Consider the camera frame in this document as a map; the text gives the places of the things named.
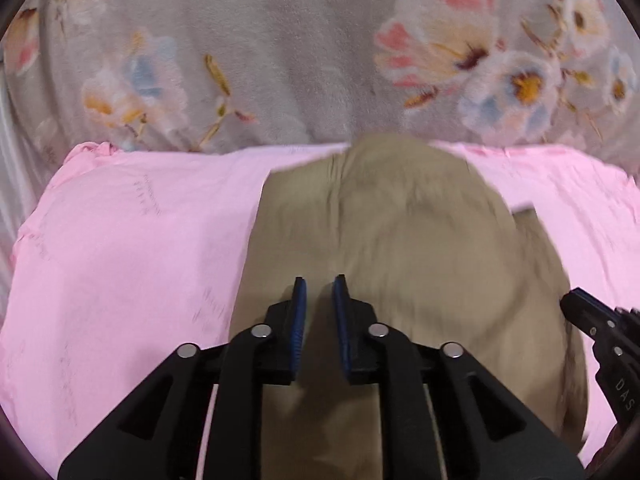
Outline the person's right hand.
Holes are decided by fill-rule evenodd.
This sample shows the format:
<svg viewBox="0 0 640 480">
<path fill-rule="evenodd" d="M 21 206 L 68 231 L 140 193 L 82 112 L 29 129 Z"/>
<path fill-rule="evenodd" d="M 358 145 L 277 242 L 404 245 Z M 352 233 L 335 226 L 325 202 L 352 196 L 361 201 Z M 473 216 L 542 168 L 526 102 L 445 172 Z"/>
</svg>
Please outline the person's right hand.
<svg viewBox="0 0 640 480">
<path fill-rule="evenodd" d="M 589 480 L 639 480 L 639 419 L 626 431 L 616 426 L 586 470 Z"/>
</svg>

